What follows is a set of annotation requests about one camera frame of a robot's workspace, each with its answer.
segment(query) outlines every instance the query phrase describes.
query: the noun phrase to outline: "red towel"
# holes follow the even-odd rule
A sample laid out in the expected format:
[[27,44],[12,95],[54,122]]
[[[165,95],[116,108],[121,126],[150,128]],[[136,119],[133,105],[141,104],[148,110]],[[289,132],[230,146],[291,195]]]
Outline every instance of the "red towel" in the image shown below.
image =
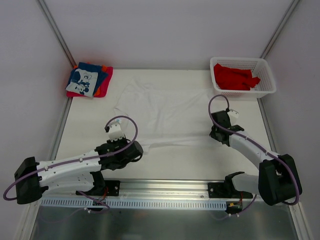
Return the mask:
[[[94,94],[94,98],[103,98],[107,94],[108,86],[112,77],[112,74],[114,72],[114,68],[112,66],[105,67],[102,66],[102,71],[108,74],[108,76],[104,79],[104,81],[101,83],[100,87],[97,89],[96,93]],[[68,98],[72,97],[85,97],[84,95],[78,94],[76,92],[67,91],[66,96]]]
[[254,88],[260,78],[252,77],[250,69],[241,70],[216,64],[213,68],[215,82],[224,90],[245,90]]

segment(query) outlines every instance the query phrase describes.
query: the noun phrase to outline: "stack of folded clothes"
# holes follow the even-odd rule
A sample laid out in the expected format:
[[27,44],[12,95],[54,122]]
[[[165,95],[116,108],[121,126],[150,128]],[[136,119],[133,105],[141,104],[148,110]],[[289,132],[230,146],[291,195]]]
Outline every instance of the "stack of folded clothes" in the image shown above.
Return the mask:
[[67,97],[103,98],[107,94],[109,82],[113,74],[111,66],[99,66],[79,62],[71,71],[66,86]]

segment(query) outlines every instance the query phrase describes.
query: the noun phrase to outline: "gray floor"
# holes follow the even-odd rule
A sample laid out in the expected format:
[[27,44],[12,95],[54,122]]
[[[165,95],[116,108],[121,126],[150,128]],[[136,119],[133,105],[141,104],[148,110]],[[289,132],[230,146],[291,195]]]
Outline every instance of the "gray floor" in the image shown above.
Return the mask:
[[104,214],[76,208],[40,207],[32,240],[297,240],[288,206],[256,202],[239,218],[220,211],[111,209]]

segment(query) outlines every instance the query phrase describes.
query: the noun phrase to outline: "white table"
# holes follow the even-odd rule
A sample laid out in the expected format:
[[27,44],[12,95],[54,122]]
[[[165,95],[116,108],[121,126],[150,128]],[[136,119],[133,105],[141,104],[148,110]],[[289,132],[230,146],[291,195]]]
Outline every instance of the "white table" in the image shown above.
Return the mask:
[[[105,124],[115,116],[113,108],[134,77],[163,90],[212,87],[208,70],[114,70],[105,98],[73,98],[57,160],[88,152],[106,142]],[[217,102],[221,110],[226,108],[224,100]],[[270,148],[257,100],[230,100],[230,108],[239,112],[237,124],[259,143]],[[248,159],[225,145],[163,146],[150,148],[140,161],[129,163],[123,169],[105,170],[103,175],[117,179],[222,180],[226,175],[238,171],[258,174]]]

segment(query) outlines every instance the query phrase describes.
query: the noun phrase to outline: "metal frame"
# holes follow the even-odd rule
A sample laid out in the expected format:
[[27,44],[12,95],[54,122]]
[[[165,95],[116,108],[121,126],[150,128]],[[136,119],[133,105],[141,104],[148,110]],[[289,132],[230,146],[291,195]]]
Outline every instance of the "metal frame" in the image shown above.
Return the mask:
[[[42,10],[45,18],[47,19],[53,33],[55,34],[65,56],[67,57],[70,65],[73,67],[76,65],[74,60],[45,0],[36,0],[39,4],[40,9]],[[298,4],[301,0],[292,0],[290,6],[286,10],[284,16],[282,17],[279,25],[274,31],[272,37],[270,38],[267,46],[261,54],[261,58],[266,58],[275,45],[277,39],[282,33],[285,25],[292,16],[293,12],[297,9]],[[50,152],[50,160],[55,160],[63,131],[67,122],[68,113],[71,107],[72,98],[69,98],[66,102],[66,105],[63,110],[62,118],[55,136],[55,140]],[[263,118],[264,126],[267,132],[271,150],[276,152],[276,145],[270,130],[269,121],[265,112],[264,104],[261,99],[258,99],[258,104],[260,107],[261,115]],[[155,180],[155,179],[118,179],[121,180],[121,194],[120,198],[134,198],[134,199],[162,199],[162,200],[207,200],[208,196],[208,182],[221,182],[221,181],[195,181],[195,180]],[[28,240],[32,234],[33,225],[36,220],[38,213],[40,201],[30,204],[22,218],[21,226],[19,227],[15,239]],[[295,229],[297,231],[298,237],[301,240],[313,239],[311,231],[308,227],[308,223],[304,217],[304,212],[301,204],[299,203],[296,206],[290,207],[292,219],[294,222]]]

